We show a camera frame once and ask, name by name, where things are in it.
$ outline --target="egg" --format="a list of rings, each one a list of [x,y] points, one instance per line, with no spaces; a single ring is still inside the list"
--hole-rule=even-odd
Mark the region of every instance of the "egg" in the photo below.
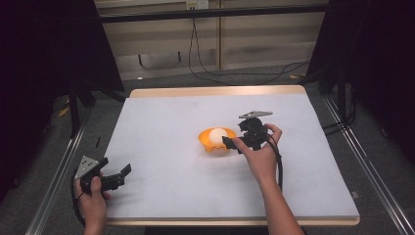
[[[211,144],[223,144],[222,136],[228,137],[228,133],[223,128],[215,128],[208,134],[208,139]]]

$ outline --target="wrist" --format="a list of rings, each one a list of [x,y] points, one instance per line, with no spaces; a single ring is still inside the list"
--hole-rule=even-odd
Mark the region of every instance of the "wrist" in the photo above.
[[[102,235],[104,234],[105,223],[85,223],[84,235]]]
[[[270,191],[274,191],[275,189],[280,191],[280,187],[275,179],[260,179],[258,180],[258,185],[262,195],[265,195]]]

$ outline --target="metal rail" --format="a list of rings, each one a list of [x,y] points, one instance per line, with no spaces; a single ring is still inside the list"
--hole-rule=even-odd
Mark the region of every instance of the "metal rail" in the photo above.
[[[338,107],[336,106],[336,103],[329,96],[325,97],[325,102],[335,121],[340,123],[341,117],[338,114]],[[363,147],[360,145],[351,128],[349,126],[344,126],[343,124],[341,124],[339,127],[342,129],[342,133],[347,141],[347,144],[353,151],[354,156],[360,163],[360,166],[372,184],[375,192],[377,193],[379,199],[390,215],[399,233],[402,235],[415,234],[415,230],[407,218],[404,210],[397,202],[396,198],[393,196],[384,180],[379,175],[378,171],[373,166],[372,162],[370,161],[366,152],[363,150]]]
[[[93,108],[89,108],[86,111],[82,125],[79,127],[79,130],[77,131],[76,135],[72,139],[70,139],[68,147],[65,150],[64,156],[62,157],[61,163],[59,164],[55,176],[53,177],[52,182],[49,185],[48,191],[43,197],[42,203],[37,209],[34,218],[32,219],[30,225],[28,226],[25,232],[26,235],[42,234],[46,221],[48,220],[52,208],[55,205],[58,192],[61,189],[62,183],[64,182],[65,175],[68,172],[69,165],[72,162],[73,156],[76,152],[79,142],[82,139],[85,126],[92,115],[92,110]]]
[[[147,22],[160,20],[179,20],[193,18],[216,18],[216,17],[241,17],[241,16],[258,16],[258,15],[276,15],[276,14],[298,14],[298,13],[316,13],[327,12],[331,9],[329,4],[314,5],[290,5],[279,7],[262,7],[262,8],[229,8],[229,9],[208,9],[195,11],[173,11],[158,13],[142,14],[112,14],[102,15],[98,18],[77,18],[62,19],[67,24],[109,24],[125,22]]]

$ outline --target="cable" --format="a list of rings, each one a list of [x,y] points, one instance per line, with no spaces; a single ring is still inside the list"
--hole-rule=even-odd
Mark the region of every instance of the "cable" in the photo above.
[[[282,162],[282,157],[280,154],[280,151],[278,150],[277,147],[277,142],[275,141],[275,139],[272,137],[272,135],[268,134],[269,137],[271,137],[271,139],[274,141],[275,145],[271,144],[271,142],[269,140],[266,140],[266,143],[268,143],[272,150],[275,153],[275,158],[277,159],[277,167],[278,167],[278,185],[280,186],[281,192],[283,191],[283,162]]]
[[[72,176],[70,177],[70,195],[72,197],[72,207],[75,212],[76,218],[79,222],[85,227],[85,219],[83,218],[80,208],[79,208],[79,198],[82,196],[83,192],[79,195],[79,197],[75,197],[74,189],[73,189],[73,179],[75,178],[77,168],[73,171]]]
[[[291,63],[291,64],[288,64],[288,65],[285,65],[285,66],[283,67],[283,70],[282,70],[281,72],[273,72],[273,73],[266,73],[266,72],[262,72],[262,73],[257,73],[257,72],[227,72],[227,73],[213,73],[213,72],[211,72],[211,71],[206,70],[205,66],[204,66],[204,65],[203,65],[203,63],[202,63],[201,53],[200,53],[200,46],[199,46],[198,31],[197,31],[197,29],[196,29],[196,22],[195,22],[195,19],[193,19],[193,30],[192,30],[192,37],[191,37],[191,41],[190,41],[189,58],[188,58],[188,59],[189,59],[189,61],[188,61],[188,64],[189,64],[189,70],[191,71],[191,73],[192,73],[195,77],[197,77],[197,78],[199,78],[199,79],[209,80],[209,81],[217,82],[217,83],[224,84],[224,85],[241,85],[241,84],[230,84],[230,83],[223,82],[223,81],[218,81],[218,80],[215,80],[215,79],[212,79],[212,78],[200,77],[200,76],[198,76],[197,74],[195,74],[195,73],[193,72],[192,67],[191,67],[191,65],[190,65],[190,55],[191,55],[192,48],[193,48],[193,38],[194,38],[194,36],[196,37],[196,43],[197,43],[197,49],[198,49],[198,58],[199,58],[199,63],[200,63],[200,65],[201,65],[202,69],[203,69],[206,73],[208,73],[208,74],[210,74],[210,75],[214,75],[214,76],[223,76],[223,75],[277,75],[276,77],[273,77],[273,78],[271,78],[271,79],[269,79],[269,80],[267,80],[267,81],[261,82],[261,83],[259,83],[259,84],[254,84],[254,85],[263,85],[263,84],[269,83],[269,82],[271,82],[271,81],[273,81],[273,80],[275,80],[275,79],[279,78],[279,77],[280,77],[282,74],[284,74],[284,73],[288,73],[288,72],[290,72],[290,71],[295,71],[295,70],[297,70],[298,68],[300,68],[301,66],[303,66],[303,65],[308,64],[308,63],[309,63],[309,60],[307,60],[307,61],[305,61],[305,62],[295,62],[295,63]],[[295,64],[299,64],[299,65],[298,65],[297,67],[295,67],[295,68],[291,69],[291,70],[287,70],[287,71],[286,71],[287,67],[292,66],[292,65],[295,65]]]

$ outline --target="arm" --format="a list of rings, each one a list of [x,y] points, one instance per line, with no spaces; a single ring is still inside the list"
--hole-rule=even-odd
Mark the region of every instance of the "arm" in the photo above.
[[[91,195],[82,192],[80,187],[80,180],[75,182],[76,192],[78,195],[79,205],[82,209],[85,218],[84,235],[102,235],[107,224],[107,204],[105,199],[111,196],[104,192],[104,197],[101,194],[101,179],[95,176],[91,182]]]
[[[272,137],[277,145],[282,135],[281,129],[273,124],[265,126],[273,132]],[[266,144],[262,149],[253,151],[241,139],[232,140],[247,158],[251,172],[259,185],[265,204],[269,234],[303,234],[277,184],[277,163],[272,147]]]

